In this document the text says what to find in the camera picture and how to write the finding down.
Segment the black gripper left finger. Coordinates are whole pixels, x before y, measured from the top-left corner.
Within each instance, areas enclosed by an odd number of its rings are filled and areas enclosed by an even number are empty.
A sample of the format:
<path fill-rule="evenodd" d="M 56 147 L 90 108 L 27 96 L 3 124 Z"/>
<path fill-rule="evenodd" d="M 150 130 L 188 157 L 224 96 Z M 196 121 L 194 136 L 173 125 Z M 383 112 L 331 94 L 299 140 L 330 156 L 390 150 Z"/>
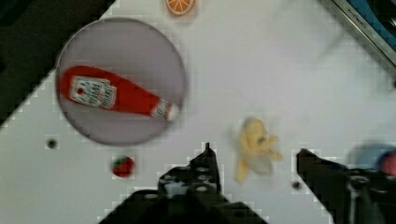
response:
<path fill-rule="evenodd" d="M 132 193 L 98 224 L 268 224 L 221 193 L 216 153 L 205 150 L 162 175 L 156 189 Z"/>

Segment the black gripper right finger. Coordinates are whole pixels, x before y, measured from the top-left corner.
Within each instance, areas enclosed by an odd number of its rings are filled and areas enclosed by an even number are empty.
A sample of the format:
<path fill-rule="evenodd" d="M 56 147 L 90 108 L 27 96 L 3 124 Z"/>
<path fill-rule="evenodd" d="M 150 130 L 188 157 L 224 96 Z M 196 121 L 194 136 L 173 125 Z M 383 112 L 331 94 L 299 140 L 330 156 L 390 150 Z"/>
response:
<path fill-rule="evenodd" d="M 303 148 L 296 171 L 333 224 L 396 224 L 396 182 L 376 169 L 349 169 Z"/>

